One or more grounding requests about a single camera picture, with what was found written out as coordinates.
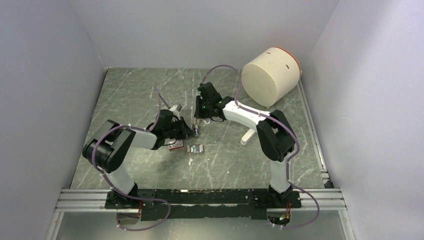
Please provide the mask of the beige stapler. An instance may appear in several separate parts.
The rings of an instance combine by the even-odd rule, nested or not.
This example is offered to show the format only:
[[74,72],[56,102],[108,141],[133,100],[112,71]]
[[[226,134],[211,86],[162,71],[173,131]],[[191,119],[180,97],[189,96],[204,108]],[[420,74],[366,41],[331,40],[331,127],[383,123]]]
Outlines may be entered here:
[[198,123],[193,123],[192,124],[192,129],[193,129],[194,137],[199,137],[200,136],[199,124]]

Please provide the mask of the red staple box sleeve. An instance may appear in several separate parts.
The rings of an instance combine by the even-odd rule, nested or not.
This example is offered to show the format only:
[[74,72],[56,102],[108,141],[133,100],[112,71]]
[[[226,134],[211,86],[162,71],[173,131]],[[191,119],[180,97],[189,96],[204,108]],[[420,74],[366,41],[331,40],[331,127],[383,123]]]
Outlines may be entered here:
[[174,150],[178,150],[184,147],[184,142],[183,140],[176,140],[174,143],[170,144],[168,146],[168,150],[169,151],[174,151]]

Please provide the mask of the staple box tray with staples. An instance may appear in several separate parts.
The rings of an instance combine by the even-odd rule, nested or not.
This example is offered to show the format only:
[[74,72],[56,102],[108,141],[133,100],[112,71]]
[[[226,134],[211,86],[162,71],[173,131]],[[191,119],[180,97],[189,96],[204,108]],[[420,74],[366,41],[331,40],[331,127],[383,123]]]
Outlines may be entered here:
[[202,154],[205,152],[203,144],[192,144],[186,147],[187,153],[189,154]]

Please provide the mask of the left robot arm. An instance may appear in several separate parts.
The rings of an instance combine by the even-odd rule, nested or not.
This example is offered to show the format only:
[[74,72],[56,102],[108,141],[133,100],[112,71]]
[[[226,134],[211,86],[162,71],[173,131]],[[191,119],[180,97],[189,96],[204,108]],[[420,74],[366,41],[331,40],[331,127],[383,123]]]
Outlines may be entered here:
[[112,184],[112,203],[132,208],[139,200],[138,186],[123,166],[131,145],[158,150],[166,140],[182,141],[193,136],[183,117],[162,109],[146,129],[107,120],[85,143],[81,154]]

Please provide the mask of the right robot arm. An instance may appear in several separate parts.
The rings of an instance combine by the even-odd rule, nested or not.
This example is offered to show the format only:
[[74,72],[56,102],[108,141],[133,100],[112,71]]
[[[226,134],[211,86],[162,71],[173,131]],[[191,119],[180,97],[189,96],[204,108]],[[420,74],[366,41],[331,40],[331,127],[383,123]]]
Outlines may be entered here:
[[262,152],[271,161],[270,202],[275,207],[282,207],[293,191],[288,180],[287,162],[297,150],[296,136],[283,112],[260,111],[230,96],[222,97],[210,82],[201,83],[197,90],[195,118],[229,120],[257,133]]

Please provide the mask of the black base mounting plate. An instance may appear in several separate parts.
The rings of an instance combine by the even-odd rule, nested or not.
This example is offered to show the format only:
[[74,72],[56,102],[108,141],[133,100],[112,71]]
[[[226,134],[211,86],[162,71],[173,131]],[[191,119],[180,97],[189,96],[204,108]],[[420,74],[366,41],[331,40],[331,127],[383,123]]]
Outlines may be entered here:
[[136,210],[141,221],[203,218],[250,218],[267,220],[270,209],[300,209],[300,194],[292,191],[280,196],[270,188],[235,189],[139,189],[142,200],[107,193],[107,210]]

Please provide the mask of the cream cylindrical container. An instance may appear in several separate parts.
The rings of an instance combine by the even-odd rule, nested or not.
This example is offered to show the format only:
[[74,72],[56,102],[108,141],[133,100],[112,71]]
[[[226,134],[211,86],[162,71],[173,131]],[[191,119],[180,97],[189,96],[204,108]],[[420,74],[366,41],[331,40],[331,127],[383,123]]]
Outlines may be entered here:
[[271,107],[297,86],[301,73],[293,54],[281,47],[270,47],[243,67],[241,82],[256,103]]

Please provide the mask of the aluminium frame rail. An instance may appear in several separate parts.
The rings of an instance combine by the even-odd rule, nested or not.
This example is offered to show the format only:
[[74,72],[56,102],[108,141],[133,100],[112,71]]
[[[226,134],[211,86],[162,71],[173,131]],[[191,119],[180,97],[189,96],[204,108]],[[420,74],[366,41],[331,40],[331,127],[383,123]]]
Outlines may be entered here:
[[[235,207],[237,204],[248,204],[250,200],[259,199],[260,191],[264,188],[243,189],[218,189],[206,190],[206,196],[212,198],[212,194],[218,196],[216,200],[207,200],[201,197],[199,190],[177,190],[169,189],[166,193],[165,189],[154,190],[154,195],[159,199],[167,200],[171,205],[193,207],[195,205],[205,205],[208,207]],[[300,202],[300,209],[316,210],[319,206],[321,211],[344,211],[347,209],[342,192],[338,188],[316,188],[306,189],[302,192],[298,189],[293,190],[294,200],[290,202],[294,204]],[[64,189],[61,191],[57,200],[55,210],[62,212],[99,212],[99,211],[115,211],[117,208],[106,208],[107,189]]]

